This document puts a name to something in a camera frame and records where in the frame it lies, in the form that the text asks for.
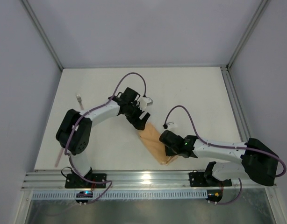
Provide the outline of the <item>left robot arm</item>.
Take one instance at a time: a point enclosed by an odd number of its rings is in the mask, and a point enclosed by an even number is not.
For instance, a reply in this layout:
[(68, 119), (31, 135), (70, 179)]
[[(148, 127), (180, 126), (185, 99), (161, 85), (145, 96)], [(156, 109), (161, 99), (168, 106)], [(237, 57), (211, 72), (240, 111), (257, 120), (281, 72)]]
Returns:
[(68, 110), (56, 133), (56, 140), (69, 158), (73, 176), (88, 183), (98, 183), (90, 178), (92, 168), (85, 153), (94, 126), (109, 118), (124, 115), (136, 130), (144, 130), (150, 117), (144, 110), (152, 104), (150, 97), (141, 97), (128, 87), (123, 93), (110, 96), (105, 103), (89, 111)]

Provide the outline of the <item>pink handled utensil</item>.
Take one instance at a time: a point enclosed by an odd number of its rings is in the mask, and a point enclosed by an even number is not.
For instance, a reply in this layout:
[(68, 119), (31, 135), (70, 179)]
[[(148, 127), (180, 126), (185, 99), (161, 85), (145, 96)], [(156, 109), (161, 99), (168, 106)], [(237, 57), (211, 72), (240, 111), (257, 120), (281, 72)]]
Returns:
[(60, 151), (59, 151), (59, 153), (58, 153), (58, 156), (57, 156), (56, 162), (55, 162), (55, 164), (54, 164), (54, 167), (55, 167), (55, 168), (57, 168), (57, 167), (58, 167), (59, 162), (60, 162), (60, 160), (61, 160), (61, 157), (62, 157), (63, 153), (64, 153), (64, 149), (63, 149), (63, 148), (61, 148), (61, 149), (60, 149)]

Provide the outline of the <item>orange cloth napkin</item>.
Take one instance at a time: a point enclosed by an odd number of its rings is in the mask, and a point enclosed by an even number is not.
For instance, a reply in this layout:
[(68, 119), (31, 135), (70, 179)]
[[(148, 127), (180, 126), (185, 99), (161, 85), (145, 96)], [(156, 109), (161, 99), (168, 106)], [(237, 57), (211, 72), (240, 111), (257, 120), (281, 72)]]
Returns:
[(138, 131), (139, 139), (160, 165), (169, 165), (175, 161), (178, 156), (168, 156), (165, 153), (165, 145), (160, 142), (160, 132), (153, 124), (147, 123), (144, 130)]

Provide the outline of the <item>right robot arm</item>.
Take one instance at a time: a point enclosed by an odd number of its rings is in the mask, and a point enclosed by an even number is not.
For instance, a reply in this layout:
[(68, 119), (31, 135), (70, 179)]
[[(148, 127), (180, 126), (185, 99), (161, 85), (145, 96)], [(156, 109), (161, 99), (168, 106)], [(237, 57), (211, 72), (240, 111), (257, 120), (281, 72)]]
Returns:
[(258, 139), (240, 143), (211, 142), (194, 135), (182, 138), (165, 130), (159, 141), (164, 144), (168, 156), (222, 160), (223, 163), (210, 162), (206, 168), (205, 172), (213, 181), (249, 178), (260, 185), (274, 185), (279, 157)]

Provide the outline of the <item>silver fork pink handle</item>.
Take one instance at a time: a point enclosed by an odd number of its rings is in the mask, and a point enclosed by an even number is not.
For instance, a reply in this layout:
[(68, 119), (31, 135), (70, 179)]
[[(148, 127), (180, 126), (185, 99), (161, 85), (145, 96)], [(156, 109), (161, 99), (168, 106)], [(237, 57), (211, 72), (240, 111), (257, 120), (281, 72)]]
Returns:
[(81, 95), (80, 94), (76, 94), (76, 99), (77, 99), (77, 102), (78, 102), (78, 104), (80, 106), (80, 109), (84, 110), (84, 107), (83, 107), (83, 104), (82, 104), (82, 97), (81, 97)]

